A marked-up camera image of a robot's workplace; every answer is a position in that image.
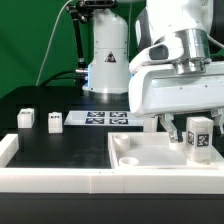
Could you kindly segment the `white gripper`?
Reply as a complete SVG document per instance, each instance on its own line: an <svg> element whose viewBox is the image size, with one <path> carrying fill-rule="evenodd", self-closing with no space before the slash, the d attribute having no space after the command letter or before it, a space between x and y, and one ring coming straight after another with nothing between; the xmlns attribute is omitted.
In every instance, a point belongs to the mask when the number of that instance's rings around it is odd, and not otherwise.
<svg viewBox="0 0 224 224"><path fill-rule="evenodd" d="M204 74L178 75L173 62L183 54L182 40L171 38L145 48L131 61L130 111L136 117L160 115L170 142L180 143L183 136L173 114L212 110L214 125L224 135L224 62L207 64Z"/></svg>

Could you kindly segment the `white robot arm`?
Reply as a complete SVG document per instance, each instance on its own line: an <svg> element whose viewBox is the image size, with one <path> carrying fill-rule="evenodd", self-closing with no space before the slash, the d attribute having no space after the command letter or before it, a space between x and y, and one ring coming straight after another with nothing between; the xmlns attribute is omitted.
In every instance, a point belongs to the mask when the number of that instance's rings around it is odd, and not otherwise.
<svg viewBox="0 0 224 224"><path fill-rule="evenodd" d="M137 117L157 115L172 141L175 114L209 111L224 134L224 62L210 58L219 0L146 0L136 23L139 53L127 59L127 27L103 3L94 13L94 57L84 90L129 95Z"/></svg>

